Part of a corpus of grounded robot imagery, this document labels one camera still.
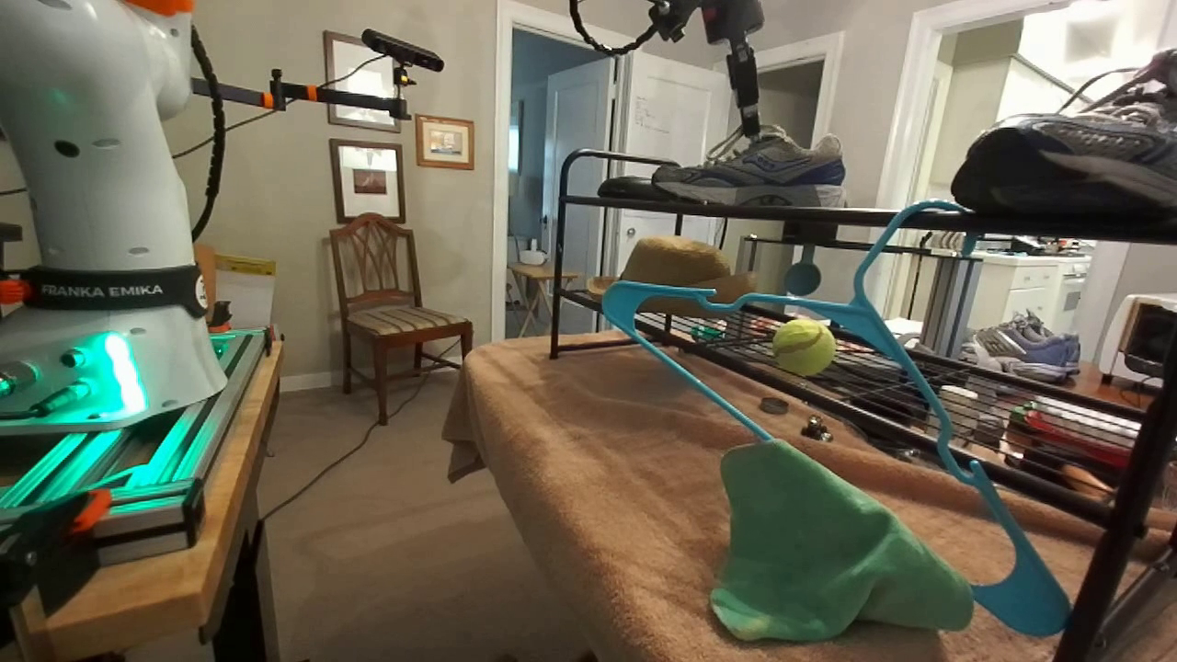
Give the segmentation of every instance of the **beige carpet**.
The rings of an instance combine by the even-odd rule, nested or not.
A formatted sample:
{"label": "beige carpet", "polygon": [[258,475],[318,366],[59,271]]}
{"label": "beige carpet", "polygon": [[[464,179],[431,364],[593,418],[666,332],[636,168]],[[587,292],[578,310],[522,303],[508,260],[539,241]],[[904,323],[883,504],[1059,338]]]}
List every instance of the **beige carpet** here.
{"label": "beige carpet", "polygon": [[[587,642],[525,556],[495,478],[444,482],[453,371],[305,496],[268,520],[283,662],[576,662]],[[354,447],[373,388],[289,393],[263,472],[263,510]]]}

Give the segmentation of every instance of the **black cable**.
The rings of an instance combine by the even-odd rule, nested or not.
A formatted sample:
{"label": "black cable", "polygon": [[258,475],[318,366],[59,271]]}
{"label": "black cable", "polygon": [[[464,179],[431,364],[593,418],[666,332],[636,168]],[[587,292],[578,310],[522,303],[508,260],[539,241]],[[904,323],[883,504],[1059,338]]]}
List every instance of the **black cable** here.
{"label": "black cable", "polygon": [[[411,385],[411,393],[410,393],[386,418],[399,418],[399,414],[419,397],[419,388],[425,388],[427,384],[431,384],[431,371]],[[294,499],[301,499],[301,496],[305,496],[318,482],[323,482],[339,464],[354,460],[354,457],[373,441],[377,425],[378,425],[378,422],[373,422],[354,447],[348,447],[348,452],[337,457],[327,466],[321,466],[301,488],[294,488],[289,499],[280,499],[278,507],[268,507],[268,510],[263,513],[263,522],[268,522],[273,513],[280,513],[283,507],[292,507]]]}
{"label": "black cable", "polygon": [[209,227],[218,195],[220,195],[220,173],[224,173],[224,94],[220,94],[220,81],[215,68],[215,57],[199,37],[199,28],[191,27],[191,55],[202,68],[202,77],[209,81],[209,106],[215,106],[215,155],[209,155],[209,173],[205,173],[205,206],[199,211],[199,222],[191,227],[191,240],[199,240]]}
{"label": "black cable", "polygon": [[581,18],[581,0],[569,0],[569,15],[576,15],[576,28],[581,32],[581,39],[593,45],[593,50],[605,50],[611,57],[626,55],[626,50],[636,50],[642,45],[647,45],[658,32],[658,27],[653,22],[636,39],[630,39],[621,48],[608,48],[608,45],[593,39],[593,32],[590,32],[590,27]]}
{"label": "black cable", "polygon": [[321,89],[351,81],[354,75],[370,68],[377,57],[386,57],[386,55],[382,50],[373,55],[373,57],[357,62],[351,75],[323,81]]}
{"label": "black cable", "polygon": [[[267,120],[267,117],[273,117],[273,109],[267,109],[267,115],[251,115],[251,117],[238,117],[238,120],[224,126],[224,131],[235,131],[235,129],[256,126],[256,120]],[[218,140],[218,136],[205,136],[205,140],[199,140],[199,143],[191,143],[191,147],[178,149],[175,159],[191,159],[197,149],[209,147],[215,140]]]}

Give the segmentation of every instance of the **chair back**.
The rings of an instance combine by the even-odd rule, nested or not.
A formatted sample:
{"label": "chair back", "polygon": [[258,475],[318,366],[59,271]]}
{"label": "chair back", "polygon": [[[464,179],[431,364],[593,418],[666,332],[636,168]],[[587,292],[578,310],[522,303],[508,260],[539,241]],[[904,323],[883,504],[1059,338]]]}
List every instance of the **chair back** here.
{"label": "chair back", "polygon": [[327,240],[341,315],[370,304],[425,303],[411,227],[370,212],[330,227]]}

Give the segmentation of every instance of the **shoe rack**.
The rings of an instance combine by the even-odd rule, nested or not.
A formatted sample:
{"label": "shoe rack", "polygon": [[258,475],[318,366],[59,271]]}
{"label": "shoe rack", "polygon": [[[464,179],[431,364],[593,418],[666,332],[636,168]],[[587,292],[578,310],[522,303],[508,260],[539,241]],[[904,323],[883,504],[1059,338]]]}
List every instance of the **shoe rack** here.
{"label": "shoe rack", "polygon": [[[764,236],[784,236],[784,240],[799,240],[799,245],[832,245],[832,249],[866,249],[866,241],[838,241],[838,233],[832,227],[886,227],[894,222],[894,211],[860,211],[860,206],[843,206],[843,211],[734,211],[734,206],[695,206],[695,201],[675,201],[675,198],[600,198],[600,195],[576,195],[569,179],[578,168],[587,168],[587,163],[593,168],[605,165],[605,173],[633,173],[633,165],[666,165],[666,159],[642,159],[642,155],[611,155],[611,149],[576,149],[563,168],[558,168],[558,218],[555,218],[555,245],[554,245],[554,269],[555,269],[555,282],[563,282],[563,241],[567,241],[567,218],[569,211],[600,211],[593,212],[593,222],[608,224],[611,211],[642,211],[642,212],[671,212],[675,218],[675,233],[685,233],[688,218],[719,218],[723,224],[729,222],[753,222],[764,224]],[[1118,222],[1118,218],[1000,218],[1000,212],[925,212],[914,218],[902,233],[963,233],[968,240],[981,240],[986,233],[1000,233],[1000,236],[1076,236],[1076,240],[1110,240],[1110,241],[1177,241],[1177,218],[1159,218],[1159,222]],[[558,360],[558,353],[569,349],[593,349],[587,342],[578,344],[563,344],[563,304],[587,304],[595,310],[600,303],[590,299],[587,292],[576,288],[554,288],[554,336],[550,336],[550,358]],[[886,437],[909,441],[914,447],[926,447],[926,433],[914,429],[909,418],[894,414],[902,413],[894,401],[886,407],[880,407],[880,401],[874,406],[870,397],[853,397],[847,388],[853,388],[853,384],[843,376],[832,384],[799,384],[787,376],[774,376],[763,371],[753,358],[746,353],[734,353],[734,349],[719,349],[712,342],[701,342],[701,336],[693,327],[680,327],[680,319],[675,315],[653,315],[642,323],[647,336],[655,336],[658,342],[675,342],[685,344],[714,364],[724,364],[741,376],[752,376],[758,384],[769,384],[775,388],[787,388],[795,397],[806,397],[837,414],[847,414],[870,429],[880,429]],[[1022,393],[1022,397],[1050,397],[1050,401],[1062,401],[1067,407],[1081,407],[1093,413],[1093,418],[1100,414],[1116,414],[1116,418],[1129,418],[1133,425],[1133,444],[1127,452],[1127,466],[1118,478],[1118,488],[1110,499],[1098,504],[1091,496],[1078,496],[1072,488],[1050,485],[1029,472],[1019,466],[1006,466],[1006,464],[986,464],[986,472],[1019,488],[1029,494],[1059,510],[1072,510],[1078,520],[1091,520],[1098,526],[1104,526],[1104,538],[1093,550],[1091,575],[1078,587],[1078,600],[1072,607],[1062,641],[1056,648],[1056,658],[1091,658],[1093,652],[1100,652],[1118,627],[1127,627],[1133,623],[1133,610],[1140,607],[1138,596],[1148,596],[1157,581],[1170,581],[1170,561],[1177,550],[1177,528],[1170,540],[1170,550],[1157,561],[1157,569],[1138,581],[1129,592],[1118,596],[1129,556],[1133,556],[1133,540],[1143,526],[1143,513],[1152,510],[1157,488],[1162,485],[1162,472],[1170,466],[1170,452],[1174,452],[1174,433],[1177,433],[1177,349],[1170,349],[1167,360],[1167,376],[1162,376],[1162,388],[1157,393],[1157,401],[1140,413],[1140,407],[1127,407],[1116,401],[1100,401],[1078,388],[1062,388],[1062,385],[1040,385],[1040,384],[1028,384],[1016,376],[999,376],[999,371],[981,371],[981,366],[968,366],[968,364],[952,364],[947,358],[930,358],[930,353],[914,353],[919,371],[930,384],[991,384],[1000,393]]]}

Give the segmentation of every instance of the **wooden table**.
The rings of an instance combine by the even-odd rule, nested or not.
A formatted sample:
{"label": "wooden table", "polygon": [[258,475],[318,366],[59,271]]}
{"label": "wooden table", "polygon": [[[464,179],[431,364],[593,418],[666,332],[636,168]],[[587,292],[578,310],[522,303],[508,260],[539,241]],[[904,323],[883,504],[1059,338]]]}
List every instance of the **wooden table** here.
{"label": "wooden table", "polygon": [[171,636],[218,636],[218,652],[230,652],[224,627],[230,636],[235,627],[258,627],[246,636],[263,636],[258,596],[245,592],[258,592],[251,575],[263,544],[256,528],[256,494],[278,413],[280,364],[283,342],[273,342],[224,429],[205,482],[199,540],[187,550],[101,567],[101,575],[50,618],[36,615],[36,600],[28,600],[20,615],[28,658],[95,658]]}

